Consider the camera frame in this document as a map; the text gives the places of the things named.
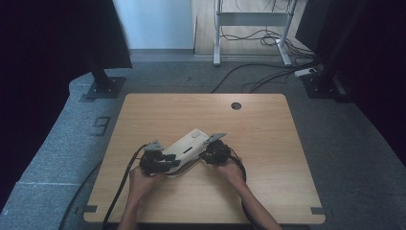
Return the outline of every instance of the grommet hole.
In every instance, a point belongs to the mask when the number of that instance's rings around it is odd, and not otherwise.
[[[231,108],[233,110],[240,110],[241,109],[241,104],[240,103],[232,103]]]

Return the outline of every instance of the white wall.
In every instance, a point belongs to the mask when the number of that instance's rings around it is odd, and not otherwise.
[[[192,49],[191,0],[113,0],[128,49]]]

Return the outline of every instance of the black stand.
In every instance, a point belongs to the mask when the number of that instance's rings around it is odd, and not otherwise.
[[[339,57],[343,53],[343,47],[347,42],[350,33],[354,29],[362,12],[367,7],[369,0],[363,0],[358,4],[357,9],[351,17],[347,28],[340,35],[337,44],[333,48],[331,55],[326,61],[325,69],[320,76],[315,74],[303,76],[305,90],[307,96],[311,99],[335,99],[337,102],[350,103],[350,97],[340,82],[338,74]]]
[[[92,72],[95,81],[90,86],[87,94],[81,98],[81,102],[93,102],[96,99],[117,99],[125,82],[124,77],[107,77],[104,70],[88,51],[83,53],[84,61]]]

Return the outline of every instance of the black clamp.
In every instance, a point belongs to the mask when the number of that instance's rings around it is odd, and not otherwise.
[[[222,141],[216,140],[211,142],[200,156],[206,161],[206,164],[222,165],[230,158],[231,150]]]
[[[152,175],[154,173],[166,173],[172,167],[178,167],[180,160],[175,160],[175,154],[165,155],[164,148],[158,141],[154,141],[144,148],[144,154],[140,159],[140,167],[143,174]]]

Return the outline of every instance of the white object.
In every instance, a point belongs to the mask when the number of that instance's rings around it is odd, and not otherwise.
[[[298,78],[298,77],[301,77],[301,76],[304,76],[304,75],[314,74],[316,72],[317,71],[315,69],[313,69],[313,68],[298,70],[298,71],[295,72],[295,77]]]
[[[204,142],[208,139],[209,136],[206,133],[195,128],[173,145],[164,149],[162,151],[163,154],[175,154],[175,159],[180,160],[179,166],[171,168],[167,173],[176,172],[186,163],[196,159],[199,154],[206,149],[207,145],[205,145]]]

